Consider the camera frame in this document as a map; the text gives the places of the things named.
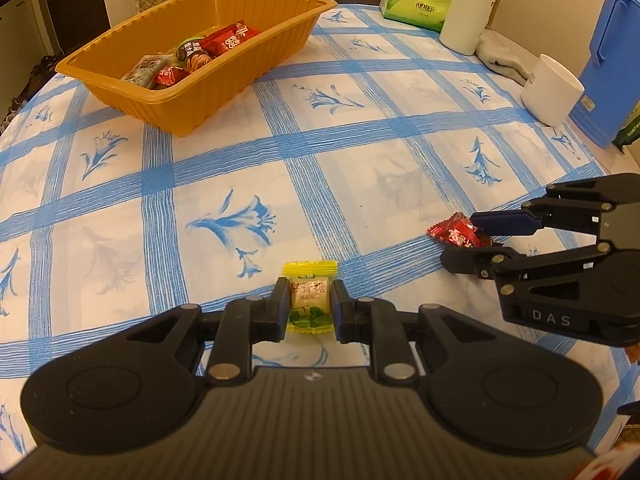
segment yellow wrapped candy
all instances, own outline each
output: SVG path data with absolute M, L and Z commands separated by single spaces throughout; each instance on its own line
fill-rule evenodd
M 329 287 L 338 275 L 338 262 L 289 262 L 282 268 L 291 283 L 291 311 L 287 331 L 321 334 L 334 328 Z

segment tablecloth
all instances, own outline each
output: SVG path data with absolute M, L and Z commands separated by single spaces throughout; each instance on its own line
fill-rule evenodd
M 211 311 L 267 294 L 285 262 L 318 258 L 340 261 L 353 297 L 440 303 L 582 363 L 606 401 L 590 446 L 609 447 L 638 367 L 620 349 L 505 323 L 494 283 L 444 271 L 425 235 L 455 211 L 603 174 L 520 91 L 367 6 L 322 15 L 303 50 L 184 138 L 55 76 L 0 138 L 0 469 L 34 446 L 19 395 L 42 364 L 188 301 Z M 507 244 L 591 241 L 544 229 Z M 332 334 L 254 351 L 263 365 L 367 362 Z

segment white mug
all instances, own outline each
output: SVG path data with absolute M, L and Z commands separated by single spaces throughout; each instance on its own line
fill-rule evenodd
M 552 57 L 540 55 L 522 89 L 522 102 L 537 120 L 560 126 L 584 92 L 578 78 Z

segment basket rim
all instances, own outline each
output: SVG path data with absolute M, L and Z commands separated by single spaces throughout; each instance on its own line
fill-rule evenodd
M 76 60 L 76 58 L 80 54 L 83 54 L 85 51 L 90 49 L 94 44 L 97 44 L 103 41 L 105 38 L 108 38 L 110 35 L 115 34 L 121 28 L 129 27 L 132 23 L 138 20 L 142 20 L 145 16 L 149 14 L 153 14 L 155 12 L 161 12 L 163 8 L 173 4 L 175 1 L 176 0 L 167 0 L 166 2 L 163 2 L 154 7 L 151 7 L 150 9 L 140 12 L 135 16 L 132 16 L 128 20 L 116 25 L 116 27 L 110 28 L 110 30 L 107 30 L 106 32 L 104 32 L 103 34 L 95 38 L 93 41 L 87 43 L 85 46 L 82 46 L 75 52 L 69 54 L 69 56 L 66 56 L 63 60 L 61 60 L 56 65 L 56 71 L 61 74 L 67 75 L 69 77 L 76 78 L 92 88 L 107 90 L 109 92 L 116 93 L 117 95 L 120 95 L 122 97 L 126 97 L 129 99 L 135 100 L 136 102 L 140 102 L 144 104 L 150 104 L 150 105 L 160 104 L 160 103 L 169 101 L 171 99 L 174 99 L 175 97 L 182 94 L 182 92 L 184 91 L 185 87 L 180 84 L 182 83 L 182 81 L 167 89 L 150 90 L 147 88 L 142 88 L 142 87 L 133 85 L 132 83 L 129 83 L 126 81 L 122 81 L 120 79 L 116 79 L 113 77 L 91 72 L 90 70 L 87 70 L 84 68 L 75 67 L 72 65 L 72 63 Z M 203 78 L 206 78 L 214 70 L 233 61 L 234 57 L 240 56 L 243 52 L 259 46 L 261 43 L 269 40 L 273 36 L 276 36 L 277 34 L 283 32 L 284 30 L 293 28 L 295 25 L 298 25 L 299 23 L 304 22 L 305 20 L 308 20 L 313 16 L 316 16 L 316 15 L 319 16 L 323 12 L 327 12 L 328 10 L 333 9 L 338 5 L 338 3 L 334 0 L 314 0 L 314 1 L 322 3 L 322 5 L 319 7 L 316 7 L 315 9 L 311 9 L 306 12 L 303 12 L 298 16 L 285 20 L 284 22 L 279 23 L 274 27 L 268 28 L 267 30 L 258 34 L 254 38 L 251 38 L 250 40 L 236 46 L 231 53 L 228 53 L 225 56 L 219 56 L 216 59 L 212 60 L 210 63 L 207 63 L 206 66 L 202 67 L 197 72 L 191 74 L 184 81 L 187 81 L 189 86 L 197 84 L 198 81 L 200 81 Z

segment basket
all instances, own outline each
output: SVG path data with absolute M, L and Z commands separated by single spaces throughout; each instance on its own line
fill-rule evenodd
M 333 0 L 169 0 L 127 20 L 63 59 L 58 72 L 82 81 L 104 104 L 185 136 L 306 43 Z M 146 54 L 238 20 L 261 33 L 174 86 L 149 90 L 120 79 Z

